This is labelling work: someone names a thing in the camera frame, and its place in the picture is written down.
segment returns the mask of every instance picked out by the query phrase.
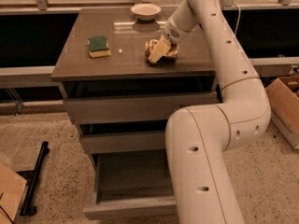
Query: open drawer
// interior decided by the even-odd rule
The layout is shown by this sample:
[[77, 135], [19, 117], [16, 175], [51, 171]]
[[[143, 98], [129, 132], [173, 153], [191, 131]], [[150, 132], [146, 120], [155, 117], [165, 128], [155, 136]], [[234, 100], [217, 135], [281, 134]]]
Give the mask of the open drawer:
[[83, 210], [92, 219], [176, 212], [165, 150], [97, 155], [93, 203]]

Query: black cable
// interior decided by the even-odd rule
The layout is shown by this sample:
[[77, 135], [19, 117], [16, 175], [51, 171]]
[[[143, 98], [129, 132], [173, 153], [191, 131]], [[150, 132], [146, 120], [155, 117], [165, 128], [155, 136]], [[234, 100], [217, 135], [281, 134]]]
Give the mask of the black cable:
[[8, 213], [6, 212], [6, 210], [3, 209], [3, 207], [0, 205], [0, 209], [4, 212], [4, 214], [7, 216], [7, 218], [9, 219], [9, 221], [11, 222], [11, 224], [15, 224], [13, 222], [13, 220], [10, 218], [10, 216], [8, 215]]

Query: sponge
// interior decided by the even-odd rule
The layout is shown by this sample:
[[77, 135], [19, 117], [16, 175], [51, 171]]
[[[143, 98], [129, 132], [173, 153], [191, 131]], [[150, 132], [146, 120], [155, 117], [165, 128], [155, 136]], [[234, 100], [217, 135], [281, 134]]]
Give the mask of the sponge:
[[103, 35], [88, 38], [88, 46], [90, 56], [93, 58], [110, 55], [107, 38]]

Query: cabinet drawer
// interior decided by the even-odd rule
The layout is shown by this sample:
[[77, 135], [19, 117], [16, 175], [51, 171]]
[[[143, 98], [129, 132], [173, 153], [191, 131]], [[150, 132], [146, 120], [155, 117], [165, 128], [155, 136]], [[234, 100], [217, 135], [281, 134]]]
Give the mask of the cabinet drawer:
[[183, 106], [217, 102], [211, 92], [64, 100], [69, 117], [79, 124], [168, 119]]
[[164, 131], [81, 135], [87, 154], [165, 149]]
[[176, 212], [165, 150], [99, 154], [88, 219]]

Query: wooden cabinet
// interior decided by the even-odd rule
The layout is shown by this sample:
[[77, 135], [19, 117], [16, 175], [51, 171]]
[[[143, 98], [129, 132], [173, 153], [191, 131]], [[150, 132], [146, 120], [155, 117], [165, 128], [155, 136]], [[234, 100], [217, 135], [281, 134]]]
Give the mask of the wooden cabinet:
[[[176, 211], [164, 150], [173, 112], [217, 103], [214, 70], [201, 31], [181, 44], [176, 61], [152, 65], [147, 40], [159, 38], [175, 7], [140, 23], [129, 7], [82, 9], [52, 73], [67, 114], [96, 172], [89, 219]], [[158, 29], [151, 30], [155, 22]], [[105, 35], [111, 56], [89, 57], [87, 38]]]

